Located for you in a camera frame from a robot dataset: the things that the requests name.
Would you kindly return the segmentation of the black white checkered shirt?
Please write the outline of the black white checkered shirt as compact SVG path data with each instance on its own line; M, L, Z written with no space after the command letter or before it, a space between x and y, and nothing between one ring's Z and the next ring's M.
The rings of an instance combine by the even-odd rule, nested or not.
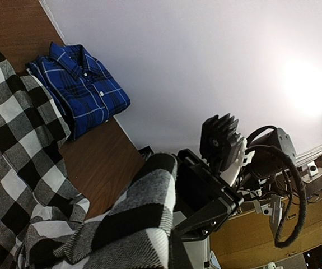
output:
M87 219L59 152L68 135L41 82L0 52L0 268L191 268L173 227L176 158L152 155Z

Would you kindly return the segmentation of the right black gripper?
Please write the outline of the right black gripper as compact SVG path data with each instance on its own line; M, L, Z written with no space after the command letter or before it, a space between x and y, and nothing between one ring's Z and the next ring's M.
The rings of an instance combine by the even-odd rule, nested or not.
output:
M175 226L183 241L201 241L217 232L244 199L189 149L177 154L176 206L185 220Z

